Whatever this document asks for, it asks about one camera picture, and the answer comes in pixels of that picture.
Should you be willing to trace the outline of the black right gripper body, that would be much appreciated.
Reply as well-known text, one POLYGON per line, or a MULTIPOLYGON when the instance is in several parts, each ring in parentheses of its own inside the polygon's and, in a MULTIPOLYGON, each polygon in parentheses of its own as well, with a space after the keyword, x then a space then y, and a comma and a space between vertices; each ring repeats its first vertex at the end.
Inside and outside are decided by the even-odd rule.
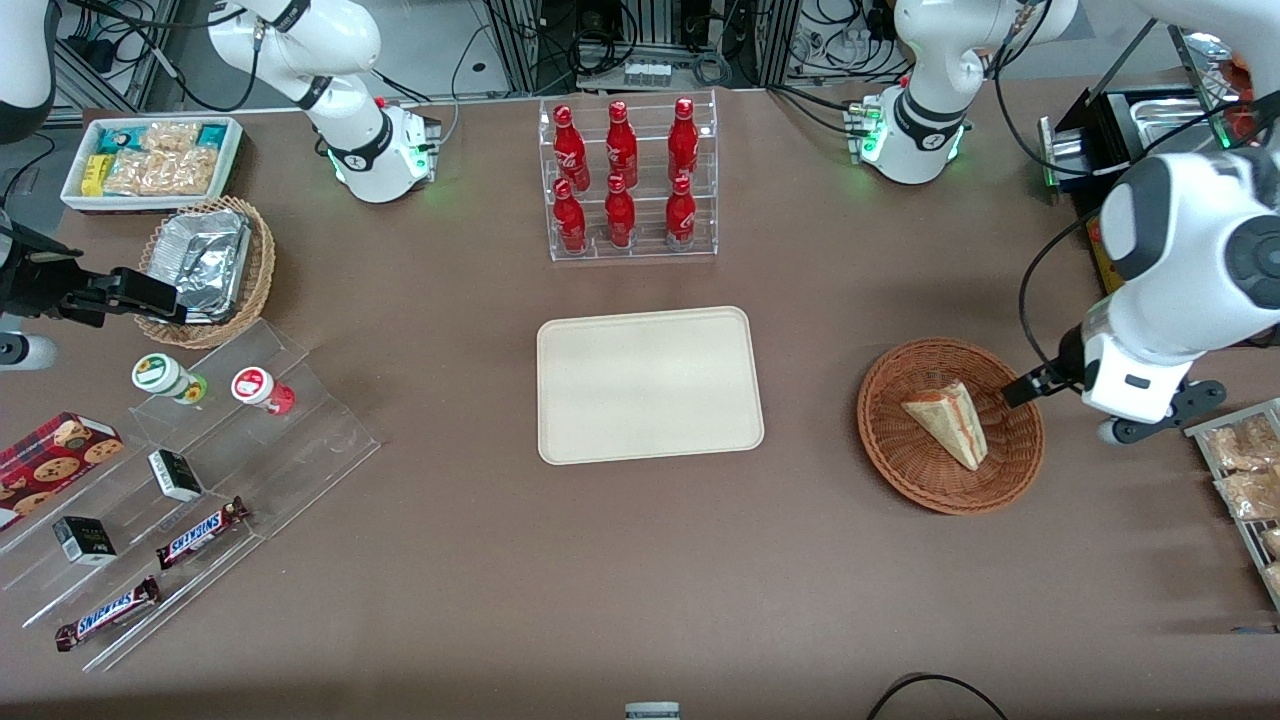
POLYGON ((78 264, 83 256, 81 250, 14 222, 5 211, 1 214, 1 241, 4 315, 93 320, 92 313, 64 305, 68 295, 84 287, 86 274, 78 264))

